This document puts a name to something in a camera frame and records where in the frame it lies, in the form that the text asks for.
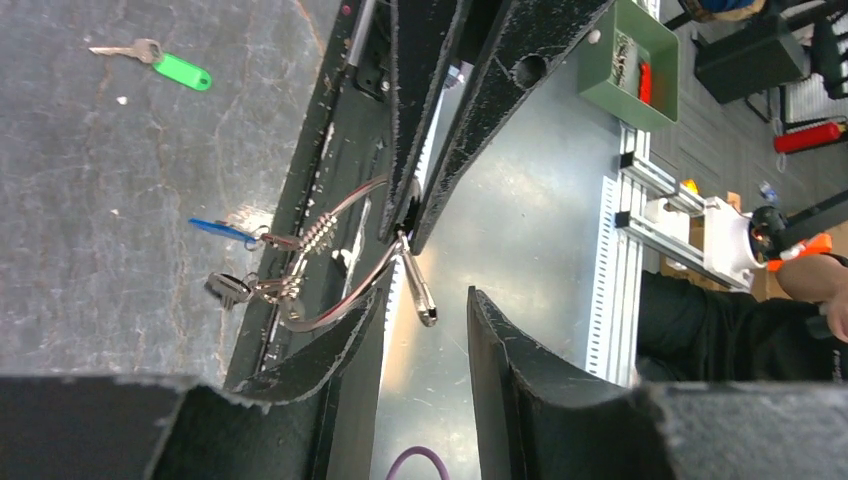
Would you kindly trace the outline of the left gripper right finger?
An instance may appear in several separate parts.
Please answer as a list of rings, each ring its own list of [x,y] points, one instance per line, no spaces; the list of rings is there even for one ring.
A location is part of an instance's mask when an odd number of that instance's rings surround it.
[[[847,390],[834,383],[623,388],[557,356],[481,290],[467,302],[487,479],[843,479]]]

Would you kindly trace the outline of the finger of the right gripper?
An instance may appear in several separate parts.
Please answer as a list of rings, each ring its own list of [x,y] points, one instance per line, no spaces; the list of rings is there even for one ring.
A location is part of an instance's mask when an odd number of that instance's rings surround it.
[[[390,147],[379,237],[403,219],[420,154],[464,13],[462,1],[394,1],[390,7]]]
[[[611,5],[610,1],[502,3],[434,163],[410,239],[414,254],[423,251],[473,162]]]

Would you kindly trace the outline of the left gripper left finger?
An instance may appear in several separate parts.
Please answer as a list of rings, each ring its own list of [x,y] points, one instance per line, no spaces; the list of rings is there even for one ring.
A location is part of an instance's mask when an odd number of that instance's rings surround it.
[[[182,375],[5,376],[5,479],[365,479],[383,303],[222,390]]]

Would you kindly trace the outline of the key with blue tag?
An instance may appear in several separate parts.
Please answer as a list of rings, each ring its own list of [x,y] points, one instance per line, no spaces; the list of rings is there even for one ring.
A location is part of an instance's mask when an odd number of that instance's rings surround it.
[[[224,221],[190,218],[188,224],[211,235],[241,242],[245,249],[249,251],[255,250],[260,243],[260,238],[257,235]]]

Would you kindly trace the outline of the green plastic bin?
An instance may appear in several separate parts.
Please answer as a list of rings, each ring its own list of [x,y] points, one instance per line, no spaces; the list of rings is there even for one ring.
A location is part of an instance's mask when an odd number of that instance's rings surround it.
[[[678,120],[679,39],[635,1],[615,1],[580,43],[577,90],[646,132]]]

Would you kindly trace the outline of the person in black shirt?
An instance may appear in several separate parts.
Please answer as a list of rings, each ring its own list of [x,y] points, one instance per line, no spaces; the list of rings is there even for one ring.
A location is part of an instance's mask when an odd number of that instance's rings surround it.
[[[847,260],[796,257],[783,298],[642,274],[636,373],[646,381],[847,381]]]

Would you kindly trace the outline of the key with green tag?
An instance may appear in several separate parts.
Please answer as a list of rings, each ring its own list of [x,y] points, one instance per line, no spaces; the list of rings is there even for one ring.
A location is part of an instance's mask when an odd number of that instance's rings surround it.
[[[153,39],[136,39],[129,46],[89,47],[96,55],[125,56],[151,66],[161,76],[195,91],[206,91],[212,86],[211,75],[203,68],[165,52]]]

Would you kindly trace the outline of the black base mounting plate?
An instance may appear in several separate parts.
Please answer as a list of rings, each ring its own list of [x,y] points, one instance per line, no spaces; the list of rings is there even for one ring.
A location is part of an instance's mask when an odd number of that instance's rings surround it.
[[[241,296],[226,301],[247,306],[224,381],[227,389],[311,341],[310,333],[285,329],[287,299],[280,288],[300,290],[307,313],[319,313],[335,304],[385,248],[376,239],[381,193],[339,214],[334,227],[324,219],[347,194],[389,168],[390,7],[389,1],[339,6],[277,212],[270,227],[258,230],[301,238],[315,227],[325,244],[306,259],[302,280],[292,283],[287,277],[296,252],[260,241],[257,271],[239,276]]]

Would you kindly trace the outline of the red fire extinguisher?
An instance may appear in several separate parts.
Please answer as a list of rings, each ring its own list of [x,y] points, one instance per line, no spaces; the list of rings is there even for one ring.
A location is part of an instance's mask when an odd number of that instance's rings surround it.
[[[833,116],[789,122],[773,140],[779,154],[795,154],[847,140],[847,117]]]

